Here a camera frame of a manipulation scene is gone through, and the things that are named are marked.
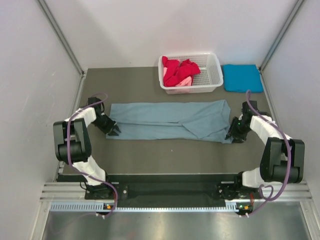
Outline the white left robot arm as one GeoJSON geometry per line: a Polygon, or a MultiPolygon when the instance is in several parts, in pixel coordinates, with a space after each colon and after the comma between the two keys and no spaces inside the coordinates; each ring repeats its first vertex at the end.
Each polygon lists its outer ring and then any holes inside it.
{"type": "Polygon", "coordinates": [[[85,190],[96,198],[109,198],[115,191],[108,183],[108,174],[92,156],[88,126],[93,124],[107,136],[121,133],[116,121],[105,114],[103,101],[92,96],[87,105],[79,108],[70,118],[53,124],[56,158],[73,167],[86,179],[85,190]]]}

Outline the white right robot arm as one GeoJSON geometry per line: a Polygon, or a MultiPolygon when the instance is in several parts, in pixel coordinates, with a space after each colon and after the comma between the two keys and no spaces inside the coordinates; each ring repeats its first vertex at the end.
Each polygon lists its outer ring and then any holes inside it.
{"type": "Polygon", "coordinates": [[[266,183],[298,184],[303,179],[305,143],[284,134],[266,112],[258,110],[258,103],[242,103],[241,115],[234,117],[226,135],[233,143],[244,143],[248,133],[257,134],[264,144],[259,167],[240,172],[235,177],[233,192],[245,198],[252,189],[266,183]]]}

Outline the grey-blue t-shirt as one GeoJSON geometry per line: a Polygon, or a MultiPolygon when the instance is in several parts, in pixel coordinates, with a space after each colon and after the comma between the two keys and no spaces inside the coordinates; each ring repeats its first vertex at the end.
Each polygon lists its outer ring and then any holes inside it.
{"type": "Polygon", "coordinates": [[[117,140],[185,139],[232,143],[227,138],[231,109],[226,100],[213,102],[114,103],[110,118],[117,140]]]}

